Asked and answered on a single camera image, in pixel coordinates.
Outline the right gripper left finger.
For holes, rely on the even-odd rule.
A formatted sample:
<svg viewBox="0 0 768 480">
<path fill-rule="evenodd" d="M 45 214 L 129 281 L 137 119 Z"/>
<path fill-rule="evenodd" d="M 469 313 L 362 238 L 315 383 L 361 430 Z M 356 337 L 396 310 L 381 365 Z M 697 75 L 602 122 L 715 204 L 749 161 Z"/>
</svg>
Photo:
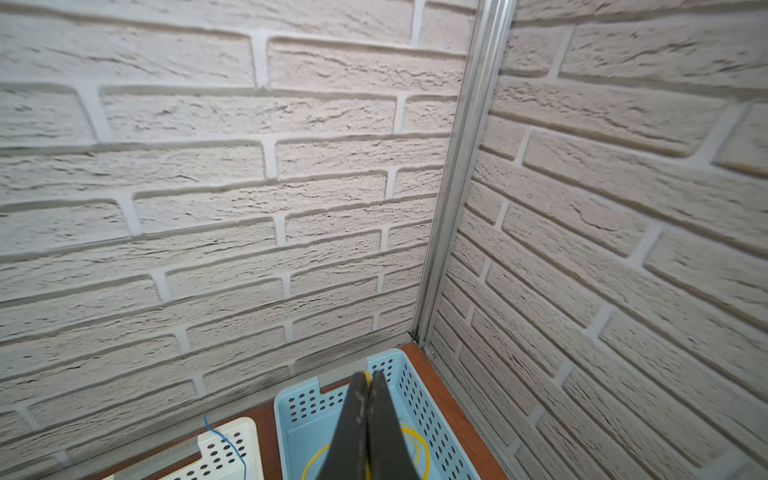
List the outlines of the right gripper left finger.
<svg viewBox="0 0 768 480">
<path fill-rule="evenodd" d="M 368 380 L 352 376 L 341 414 L 318 479 L 365 479 L 367 463 Z"/>
</svg>

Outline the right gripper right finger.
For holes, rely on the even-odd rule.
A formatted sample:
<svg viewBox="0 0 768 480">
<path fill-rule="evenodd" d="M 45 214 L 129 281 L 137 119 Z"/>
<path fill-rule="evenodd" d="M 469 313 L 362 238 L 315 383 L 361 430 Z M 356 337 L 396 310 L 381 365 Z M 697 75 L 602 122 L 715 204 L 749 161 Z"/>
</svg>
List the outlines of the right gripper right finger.
<svg viewBox="0 0 768 480">
<path fill-rule="evenodd" d="M 419 478 L 411 461 L 389 393 L 386 376 L 374 371 L 367 401 L 367 444 L 371 478 Z"/>
</svg>

